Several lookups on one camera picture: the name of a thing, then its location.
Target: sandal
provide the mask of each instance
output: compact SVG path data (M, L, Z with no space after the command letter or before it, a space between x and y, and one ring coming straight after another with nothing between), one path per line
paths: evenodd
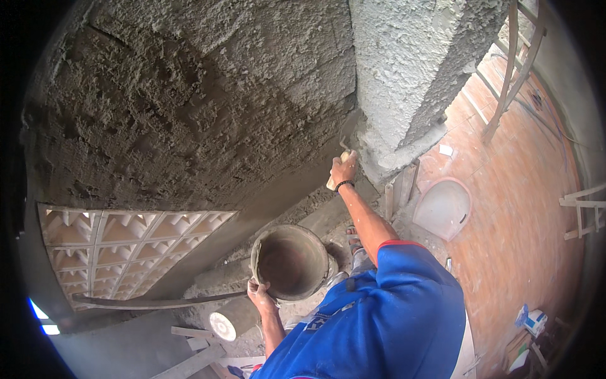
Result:
M362 243L360 242L360 238L358 238L358 234L356 234L356 228L352 226L348 226L345 229L345 234L348 237L349 242L349 250L351 254L355 254L359 249L363 249Z

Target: orange tile floor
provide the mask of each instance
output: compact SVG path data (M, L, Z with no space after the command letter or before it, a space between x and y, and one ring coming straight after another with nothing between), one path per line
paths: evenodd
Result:
M479 69L501 88L498 72L503 75L505 65L493 58ZM475 74L464 88L490 120L497 102L489 89ZM518 94L531 107L528 91L534 88L547 100L532 78ZM538 113L557 130L545 103ZM473 196L469 222L445 246L465 293L476 356L484 355L478 378L498 377L504 349L520 331L514 320L524 303L546 312L551 322L565 319L573 306L583 243L564 241L564 233L576 229L576 211L558 199L579 190L578 175L568 141L565 161L562 142L515 101L487 146L480 140L484 124L462 92L446 114L448 132L440 144L456 152L451 158L436 145L422 155L417 184L423 191L453 176Z

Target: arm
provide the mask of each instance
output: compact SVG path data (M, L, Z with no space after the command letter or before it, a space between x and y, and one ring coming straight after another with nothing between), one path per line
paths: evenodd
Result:
M349 158L343 163L340 158L333 159L333 168L330 175L332 175L335 183L339 184L345 180L353 180L356 175L357 157L358 154L352 150ZM353 219L353 225L358 231L362 246L364 246L370 260L375 266L378 266L377 251L379 246L385 241L399 240L400 237L391 225L368 206L351 184L343 184L339 187L339 194L345 201L347 210L349 210Z
M248 297L261 314L261 326L263 328L263 339L265 341L265 359L268 359L271 353L282 342L286 333L282 327L282 321L278 314L273 299L267 294L270 283L257 284L255 279L248 281Z

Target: blue shirt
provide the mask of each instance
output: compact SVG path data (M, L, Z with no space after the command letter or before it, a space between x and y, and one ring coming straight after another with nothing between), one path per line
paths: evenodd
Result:
M387 241L377 270L335 285L252 378L450 378L465 330L459 283L423 246Z

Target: trowel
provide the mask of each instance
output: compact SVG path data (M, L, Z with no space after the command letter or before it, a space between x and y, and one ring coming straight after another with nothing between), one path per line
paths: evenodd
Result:
M345 149L345 151L343 151L340 156L341 163L345 162L347 158L349 158L349 154L351 154L351 150L345 144L345 137L351 135L361 115L362 110L360 108L351 112L349 116L347 116L347 119L345 120L343 126L341 127L341 130L339 131L339 145L343 149ZM335 183L335 181L333 180L333 176L330 175L330 178L328 178L328 182L326 183L326 188L331 191L334 191L337 184L338 183Z

